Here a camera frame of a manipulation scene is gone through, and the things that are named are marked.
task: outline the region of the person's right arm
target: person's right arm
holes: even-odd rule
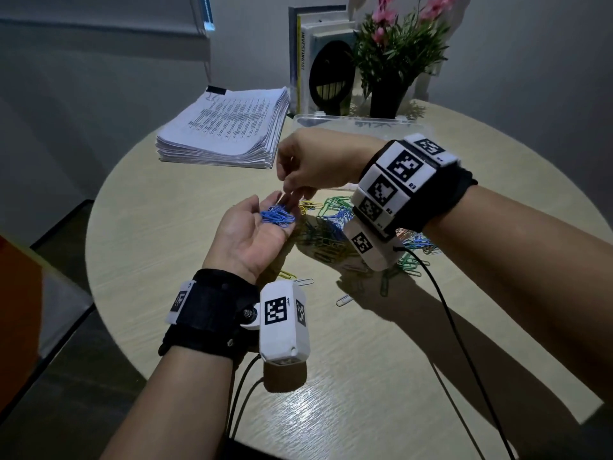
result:
[[[357,182],[384,144],[301,129],[280,143],[278,175],[286,191],[304,193]],[[427,223],[424,234],[579,379],[613,402],[613,246],[480,186]]]

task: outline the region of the table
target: table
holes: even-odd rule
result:
[[[419,121],[481,185],[613,241],[586,196],[532,150],[459,113],[418,105],[424,111]],[[272,170],[159,162],[155,136],[134,146],[104,183],[86,252],[100,315],[145,377],[159,360],[164,317],[177,288],[201,265],[226,208],[280,188]],[[321,191],[315,200],[339,194]],[[265,388],[257,387],[246,405],[237,439],[286,458],[477,459],[444,384],[483,455],[504,458],[428,278],[395,277],[382,297],[380,275],[374,275],[362,282],[359,300],[338,308],[335,301],[346,292],[337,282],[346,291],[358,285],[347,271],[310,255],[293,247],[283,269],[314,279],[305,286],[311,356],[306,366],[264,366]],[[520,455],[576,431],[599,399],[444,255],[427,259]],[[261,375],[258,362],[240,403]]]

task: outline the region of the black flower pot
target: black flower pot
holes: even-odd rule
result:
[[[381,80],[374,84],[370,100],[370,117],[394,119],[413,80],[404,83],[400,82],[400,79]]]

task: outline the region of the potted plant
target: potted plant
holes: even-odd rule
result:
[[[447,60],[444,35],[449,26],[439,18],[455,0],[429,0],[421,9],[418,4],[402,22],[389,6],[392,1],[378,0],[377,9],[367,14],[353,52],[364,98],[372,94],[372,118],[395,118],[413,81]]]

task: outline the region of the person's left arm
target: person's left arm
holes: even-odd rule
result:
[[[260,211],[280,198],[257,196],[226,211],[203,269],[231,272],[251,284],[279,254],[294,229],[262,223]],[[287,203],[294,214],[296,200]],[[226,427],[232,360],[172,347],[102,454],[102,459],[208,459]]]

